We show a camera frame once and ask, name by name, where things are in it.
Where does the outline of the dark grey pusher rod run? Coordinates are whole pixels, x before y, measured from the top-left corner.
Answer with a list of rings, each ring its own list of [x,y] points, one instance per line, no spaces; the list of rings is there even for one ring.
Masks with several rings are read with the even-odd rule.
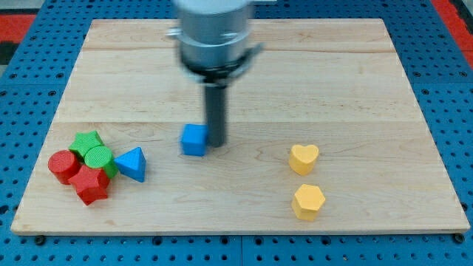
[[[204,88],[208,144],[220,147],[226,141],[226,87],[207,84]]]

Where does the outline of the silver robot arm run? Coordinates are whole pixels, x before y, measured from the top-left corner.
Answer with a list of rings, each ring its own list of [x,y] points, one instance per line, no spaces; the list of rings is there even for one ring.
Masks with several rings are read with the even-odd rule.
[[[251,67],[263,44],[250,45],[253,2],[249,0],[175,0],[178,25],[168,36],[177,41],[184,70],[204,86],[208,144],[227,138],[226,89]]]

